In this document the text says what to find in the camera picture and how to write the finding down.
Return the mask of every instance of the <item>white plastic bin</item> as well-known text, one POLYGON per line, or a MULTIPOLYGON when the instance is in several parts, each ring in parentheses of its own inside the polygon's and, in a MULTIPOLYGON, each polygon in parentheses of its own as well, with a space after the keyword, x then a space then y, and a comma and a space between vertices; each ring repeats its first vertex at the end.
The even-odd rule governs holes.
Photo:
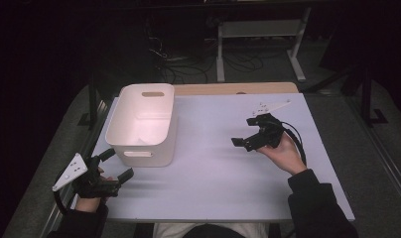
POLYGON ((178 118, 173 105, 171 84, 132 84, 121 90, 105 140, 126 166, 164 167, 172 161, 178 118))

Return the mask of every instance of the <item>white tabletop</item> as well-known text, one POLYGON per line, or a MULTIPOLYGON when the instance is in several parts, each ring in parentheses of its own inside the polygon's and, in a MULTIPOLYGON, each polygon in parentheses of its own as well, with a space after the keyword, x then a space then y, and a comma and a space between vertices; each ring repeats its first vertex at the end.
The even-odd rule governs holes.
MULTIPOLYGON (((290 220, 288 173, 256 152, 233 147, 230 138, 249 137, 258 127, 247 118, 265 103, 291 103, 272 113, 300 132, 308 158, 321 182, 333 184, 337 202, 354 216, 303 94, 240 94, 176 96, 179 115, 175 156, 164 168, 134 168, 107 205, 108 217, 127 221, 259 222, 290 220)), ((109 149, 105 133, 113 102, 94 155, 109 149)), ((128 168, 117 156, 100 165, 105 177, 117 177, 128 168)))

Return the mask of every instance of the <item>black sleeve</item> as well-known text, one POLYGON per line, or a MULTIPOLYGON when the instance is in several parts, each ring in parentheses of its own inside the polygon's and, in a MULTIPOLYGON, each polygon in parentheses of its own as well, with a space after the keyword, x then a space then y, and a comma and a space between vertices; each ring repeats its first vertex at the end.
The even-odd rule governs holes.
POLYGON ((99 204, 96 213, 70 210, 64 216, 57 231, 52 231, 48 238, 95 238, 101 237, 107 219, 108 207, 99 204))
POLYGON ((319 183, 312 170, 288 179, 293 194, 288 197, 298 238, 358 237, 336 203, 332 185, 319 183))

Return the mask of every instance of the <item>metal frame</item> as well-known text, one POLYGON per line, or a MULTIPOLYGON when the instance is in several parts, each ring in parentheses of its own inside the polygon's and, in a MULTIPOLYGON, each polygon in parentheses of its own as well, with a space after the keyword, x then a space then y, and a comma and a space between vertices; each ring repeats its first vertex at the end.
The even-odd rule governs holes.
POLYGON ((297 80, 303 82, 306 77, 297 60, 297 53, 302 42, 311 8, 305 9, 300 20, 273 20, 250 22, 223 22, 218 26, 218 52, 216 57, 217 81, 225 82, 225 74, 222 60, 222 39, 239 37, 280 37, 295 36, 296 40, 287 55, 293 67, 297 80))

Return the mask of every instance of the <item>human hand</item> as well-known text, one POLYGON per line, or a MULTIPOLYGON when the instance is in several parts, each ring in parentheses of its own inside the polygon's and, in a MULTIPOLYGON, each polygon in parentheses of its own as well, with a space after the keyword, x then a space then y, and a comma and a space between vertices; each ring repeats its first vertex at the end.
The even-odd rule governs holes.
MULTIPOLYGON (((104 173, 104 170, 102 168, 98 168, 98 170, 101 174, 104 173)), ((109 178, 101 177, 101 178, 106 179, 106 180, 113 180, 112 177, 109 177, 109 178)), ((78 211, 94 213, 98 209, 100 202, 101 202, 101 197, 81 198, 78 196, 74 209, 78 210, 78 211)))
POLYGON ((307 169, 301 160, 296 145, 286 133, 282 135, 281 142, 277 148, 264 146, 256 151, 267 156, 278 168, 290 173, 292 176, 307 169))

